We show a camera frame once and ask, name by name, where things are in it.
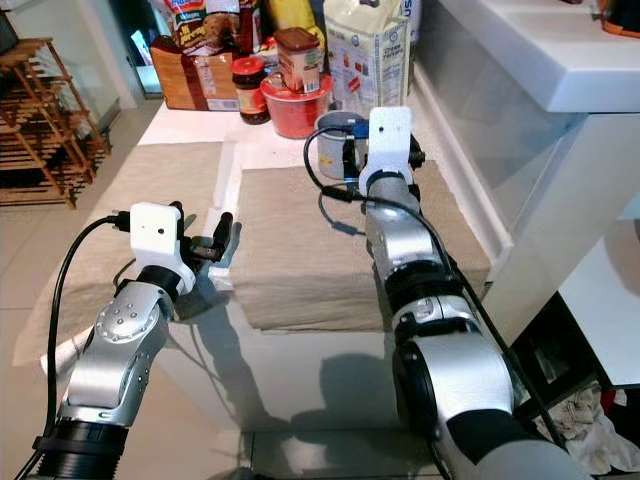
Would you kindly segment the grey metal mug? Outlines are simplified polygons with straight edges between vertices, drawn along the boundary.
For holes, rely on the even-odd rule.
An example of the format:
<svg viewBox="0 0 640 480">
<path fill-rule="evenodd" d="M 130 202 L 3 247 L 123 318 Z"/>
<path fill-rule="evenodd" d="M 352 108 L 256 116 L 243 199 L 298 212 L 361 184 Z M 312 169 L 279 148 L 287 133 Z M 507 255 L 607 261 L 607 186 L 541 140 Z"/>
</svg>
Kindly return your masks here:
<svg viewBox="0 0 640 480">
<path fill-rule="evenodd" d="M 364 116 L 355 111 L 326 111 L 316 119 L 315 129 L 329 127 L 348 127 L 352 123 L 366 122 Z M 342 160 L 346 157 L 347 133 L 328 131 L 321 133 L 314 141 L 315 166 L 317 172 L 330 179 L 343 180 Z M 367 156 L 367 141 L 364 140 L 364 165 Z"/>
</svg>

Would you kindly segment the red plastic bowl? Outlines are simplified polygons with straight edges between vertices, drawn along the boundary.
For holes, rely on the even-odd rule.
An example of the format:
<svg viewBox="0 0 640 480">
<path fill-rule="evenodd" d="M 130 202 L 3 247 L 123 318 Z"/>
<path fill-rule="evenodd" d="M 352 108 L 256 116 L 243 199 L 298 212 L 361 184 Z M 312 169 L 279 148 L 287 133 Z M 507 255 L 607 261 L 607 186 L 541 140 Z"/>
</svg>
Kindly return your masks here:
<svg viewBox="0 0 640 480">
<path fill-rule="evenodd" d="M 332 109 L 332 88 L 329 74 L 323 74 L 319 90 L 310 93 L 289 90 L 280 74 L 270 74 L 260 83 L 275 132 L 289 140 L 305 140 L 315 131 L 316 120 Z"/>
</svg>

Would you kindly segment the beige linen placemat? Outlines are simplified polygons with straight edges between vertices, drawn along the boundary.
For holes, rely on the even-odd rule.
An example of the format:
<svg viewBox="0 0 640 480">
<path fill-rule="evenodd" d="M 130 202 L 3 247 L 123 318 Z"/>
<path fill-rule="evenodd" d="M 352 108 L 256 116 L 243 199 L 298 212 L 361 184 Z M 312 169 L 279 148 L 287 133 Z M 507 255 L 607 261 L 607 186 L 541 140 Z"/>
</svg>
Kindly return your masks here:
<svg viewBox="0 0 640 480">
<path fill-rule="evenodd" d="M 169 205 L 174 201 L 182 204 L 184 214 L 198 216 L 187 230 L 201 236 L 218 183 L 221 146 L 221 142 L 157 143 L 133 148 L 95 205 L 70 221 L 70 238 L 76 238 L 92 220 L 127 211 L 138 202 Z M 64 239 L 44 248 L 51 255 L 51 275 L 40 283 L 32 312 L 18 329 L 13 366 L 44 361 L 52 296 L 69 246 L 69 239 Z M 65 342 L 91 328 L 101 307 L 115 294 L 114 276 L 133 257 L 129 234 L 120 230 L 100 227 L 84 239 L 61 291 L 56 342 Z"/>
<path fill-rule="evenodd" d="M 321 198 L 301 166 L 242 174 L 230 282 L 264 332 L 387 332 L 357 204 Z"/>
</svg>

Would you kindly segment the brown lidded tin can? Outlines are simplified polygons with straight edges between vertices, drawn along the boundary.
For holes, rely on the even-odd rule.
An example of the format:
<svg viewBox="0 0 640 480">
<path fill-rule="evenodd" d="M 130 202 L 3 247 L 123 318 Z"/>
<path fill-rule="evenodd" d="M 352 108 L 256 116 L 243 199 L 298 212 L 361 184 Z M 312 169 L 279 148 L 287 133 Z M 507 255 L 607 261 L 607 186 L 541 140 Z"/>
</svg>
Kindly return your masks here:
<svg viewBox="0 0 640 480">
<path fill-rule="evenodd" d="M 320 38 L 300 27 L 278 29 L 273 37 L 284 86 L 293 93 L 319 91 L 324 58 Z"/>
</svg>

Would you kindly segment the yellow packet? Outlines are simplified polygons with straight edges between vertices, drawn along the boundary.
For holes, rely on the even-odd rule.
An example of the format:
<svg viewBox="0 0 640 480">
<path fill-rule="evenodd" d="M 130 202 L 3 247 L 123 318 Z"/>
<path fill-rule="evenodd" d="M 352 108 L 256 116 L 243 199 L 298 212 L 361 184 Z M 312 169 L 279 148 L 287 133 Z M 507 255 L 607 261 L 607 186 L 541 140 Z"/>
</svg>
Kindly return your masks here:
<svg viewBox="0 0 640 480">
<path fill-rule="evenodd" d="M 321 31 L 310 0 L 265 1 L 275 29 L 301 28 L 314 35 Z"/>
</svg>

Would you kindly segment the brown cardboard snack box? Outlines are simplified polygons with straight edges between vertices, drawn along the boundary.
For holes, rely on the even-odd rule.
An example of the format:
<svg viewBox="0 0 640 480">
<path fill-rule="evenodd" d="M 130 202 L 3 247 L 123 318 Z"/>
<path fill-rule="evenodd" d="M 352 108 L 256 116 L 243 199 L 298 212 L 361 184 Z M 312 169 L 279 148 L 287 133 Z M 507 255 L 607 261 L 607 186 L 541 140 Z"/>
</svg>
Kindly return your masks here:
<svg viewBox="0 0 640 480">
<path fill-rule="evenodd" d="M 152 64 L 165 104 L 174 110 L 236 111 L 236 84 L 230 64 L 236 54 L 186 54 L 172 37 L 157 36 L 150 46 Z"/>
</svg>

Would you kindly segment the dark bottle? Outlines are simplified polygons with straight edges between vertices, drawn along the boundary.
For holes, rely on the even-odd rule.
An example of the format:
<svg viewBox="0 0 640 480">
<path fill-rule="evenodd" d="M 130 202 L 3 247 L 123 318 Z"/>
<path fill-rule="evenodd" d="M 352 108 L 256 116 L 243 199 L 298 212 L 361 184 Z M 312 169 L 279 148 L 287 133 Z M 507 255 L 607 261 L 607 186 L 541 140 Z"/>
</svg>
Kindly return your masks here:
<svg viewBox="0 0 640 480">
<path fill-rule="evenodd" d="M 241 56 L 255 55 L 261 46 L 260 0 L 237 0 L 239 27 L 236 46 Z"/>
</svg>

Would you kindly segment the crumpled white paper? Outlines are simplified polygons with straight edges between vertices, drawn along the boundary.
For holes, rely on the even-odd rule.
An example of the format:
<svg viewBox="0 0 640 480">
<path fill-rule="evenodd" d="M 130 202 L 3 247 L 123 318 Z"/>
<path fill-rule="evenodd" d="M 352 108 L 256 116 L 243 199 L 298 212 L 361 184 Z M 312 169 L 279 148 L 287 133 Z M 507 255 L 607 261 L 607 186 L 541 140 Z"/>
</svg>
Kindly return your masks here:
<svg viewBox="0 0 640 480">
<path fill-rule="evenodd" d="M 50 372 L 55 376 L 67 375 L 70 370 L 74 369 L 74 365 L 83 355 L 84 349 L 93 337 L 93 329 L 84 329 L 83 332 L 74 335 L 74 337 L 64 340 L 63 343 L 56 346 L 52 362 L 49 357 L 42 355 L 40 357 L 41 367 L 46 375 Z"/>
</svg>

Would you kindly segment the white counter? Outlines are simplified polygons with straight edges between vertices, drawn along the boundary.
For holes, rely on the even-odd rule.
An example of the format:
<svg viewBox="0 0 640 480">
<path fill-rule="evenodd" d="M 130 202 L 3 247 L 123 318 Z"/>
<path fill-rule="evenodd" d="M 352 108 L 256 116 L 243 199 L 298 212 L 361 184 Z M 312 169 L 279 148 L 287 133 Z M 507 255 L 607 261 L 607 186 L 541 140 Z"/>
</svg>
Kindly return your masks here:
<svg viewBox="0 0 640 480">
<path fill-rule="evenodd" d="M 625 216 L 640 215 L 640 38 L 588 4 L 424 0 L 415 122 L 492 262 L 512 340 Z"/>
</svg>

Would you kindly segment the red and white snack packet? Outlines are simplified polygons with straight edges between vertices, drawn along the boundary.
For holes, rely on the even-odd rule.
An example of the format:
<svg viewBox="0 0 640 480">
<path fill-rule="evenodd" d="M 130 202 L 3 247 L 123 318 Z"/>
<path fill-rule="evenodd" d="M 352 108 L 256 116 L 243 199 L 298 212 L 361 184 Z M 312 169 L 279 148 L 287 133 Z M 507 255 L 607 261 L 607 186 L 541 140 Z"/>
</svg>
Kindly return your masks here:
<svg viewBox="0 0 640 480">
<path fill-rule="evenodd" d="M 241 46 L 238 0 L 154 0 L 170 37 L 184 52 L 205 55 Z"/>
</svg>

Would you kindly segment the wooden slatted rack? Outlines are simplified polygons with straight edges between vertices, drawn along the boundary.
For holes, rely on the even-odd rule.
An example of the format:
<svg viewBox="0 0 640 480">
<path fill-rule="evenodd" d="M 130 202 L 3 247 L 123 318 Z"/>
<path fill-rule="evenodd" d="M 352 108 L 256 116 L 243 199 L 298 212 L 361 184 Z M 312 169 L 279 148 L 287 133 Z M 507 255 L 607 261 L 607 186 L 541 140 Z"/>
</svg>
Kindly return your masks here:
<svg viewBox="0 0 640 480">
<path fill-rule="evenodd" d="M 0 56 L 0 205 L 69 209 L 110 156 L 50 38 L 19 38 Z"/>
</svg>

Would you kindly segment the glass door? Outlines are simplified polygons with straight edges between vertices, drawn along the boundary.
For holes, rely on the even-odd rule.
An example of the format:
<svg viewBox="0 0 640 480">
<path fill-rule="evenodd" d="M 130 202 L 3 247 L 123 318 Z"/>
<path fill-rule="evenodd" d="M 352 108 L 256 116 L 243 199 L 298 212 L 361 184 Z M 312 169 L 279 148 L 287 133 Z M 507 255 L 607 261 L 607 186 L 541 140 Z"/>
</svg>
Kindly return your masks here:
<svg viewBox="0 0 640 480">
<path fill-rule="evenodd" d="M 157 99 L 161 96 L 159 78 L 150 54 L 152 41 L 160 35 L 157 13 L 150 0 L 108 0 L 125 49 L 125 63 L 140 82 L 143 96 Z"/>
</svg>

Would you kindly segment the dark screen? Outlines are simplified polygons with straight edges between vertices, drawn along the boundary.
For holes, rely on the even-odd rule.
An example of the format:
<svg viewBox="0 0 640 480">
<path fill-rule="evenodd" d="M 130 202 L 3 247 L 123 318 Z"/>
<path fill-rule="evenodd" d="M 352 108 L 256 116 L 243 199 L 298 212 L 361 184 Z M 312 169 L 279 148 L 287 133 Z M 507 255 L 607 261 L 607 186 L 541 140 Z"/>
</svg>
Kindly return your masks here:
<svg viewBox="0 0 640 480">
<path fill-rule="evenodd" d="M 10 22 L 9 10 L 0 10 L 0 54 L 12 51 L 18 45 L 20 37 Z"/>
</svg>

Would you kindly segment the white rags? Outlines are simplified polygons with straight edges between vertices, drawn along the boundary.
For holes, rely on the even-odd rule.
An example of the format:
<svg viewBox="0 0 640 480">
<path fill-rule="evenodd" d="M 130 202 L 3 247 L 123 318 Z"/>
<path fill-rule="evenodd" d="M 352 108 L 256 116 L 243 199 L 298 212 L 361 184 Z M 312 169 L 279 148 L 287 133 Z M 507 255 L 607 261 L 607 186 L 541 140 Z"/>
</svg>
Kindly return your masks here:
<svg viewBox="0 0 640 480">
<path fill-rule="evenodd" d="M 564 438 L 564 448 L 588 474 L 614 471 L 640 474 L 640 445 L 623 438 L 605 416 L 598 383 L 549 408 L 550 420 Z"/>
</svg>

